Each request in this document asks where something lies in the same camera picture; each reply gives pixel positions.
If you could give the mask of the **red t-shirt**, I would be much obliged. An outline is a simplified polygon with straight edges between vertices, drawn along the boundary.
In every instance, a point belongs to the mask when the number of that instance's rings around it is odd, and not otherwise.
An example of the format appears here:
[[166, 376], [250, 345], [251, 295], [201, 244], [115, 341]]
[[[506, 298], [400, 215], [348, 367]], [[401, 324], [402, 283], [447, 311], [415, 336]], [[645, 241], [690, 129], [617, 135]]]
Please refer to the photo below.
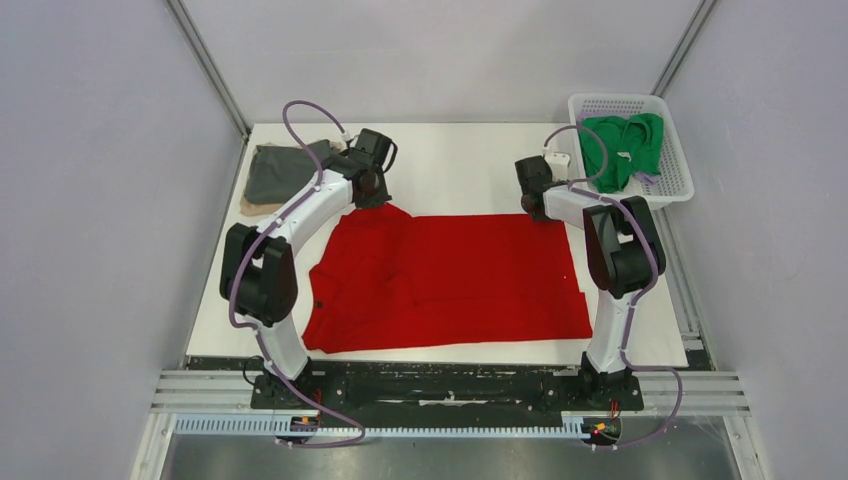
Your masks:
[[592, 335], [565, 227], [522, 214], [342, 216], [309, 274], [327, 354]]

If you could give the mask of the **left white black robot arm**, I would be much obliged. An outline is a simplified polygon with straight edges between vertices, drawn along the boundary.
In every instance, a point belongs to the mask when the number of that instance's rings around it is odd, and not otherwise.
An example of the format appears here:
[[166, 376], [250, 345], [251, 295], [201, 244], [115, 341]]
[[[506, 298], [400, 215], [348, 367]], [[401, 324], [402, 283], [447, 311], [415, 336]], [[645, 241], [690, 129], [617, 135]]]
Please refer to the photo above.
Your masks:
[[252, 333], [265, 369], [278, 379], [276, 394], [295, 408], [314, 394], [313, 379], [302, 373], [309, 355], [293, 320], [296, 258], [347, 207], [374, 208], [391, 198], [385, 173], [395, 161], [396, 142], [371, 129], [342, 138], [343, 149], [325, 156], [300, 143], [298, 152], [313, 168], [305, 184], [268, 218], [255, 226], [236, 223], [225, 235], [219, 293], [228, 303], [230, 324]]

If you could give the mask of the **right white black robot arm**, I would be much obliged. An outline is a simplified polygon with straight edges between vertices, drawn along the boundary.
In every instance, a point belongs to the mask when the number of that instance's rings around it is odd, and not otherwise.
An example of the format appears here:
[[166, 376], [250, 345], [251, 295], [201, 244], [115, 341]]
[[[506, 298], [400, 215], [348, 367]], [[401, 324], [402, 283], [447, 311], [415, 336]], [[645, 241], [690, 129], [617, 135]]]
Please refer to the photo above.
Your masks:
[[514, 167], [522, 209], [532, 219], [560, 221], [584, 234], [598, 298], [593, 334], [575, 381], [575, 400], [587, 409], [643, 409], [638, 379], [626, 355], [636, 308], [666, 266], [646, 199], [609, 199], [557, 181], [541, 156], [518, 160]]

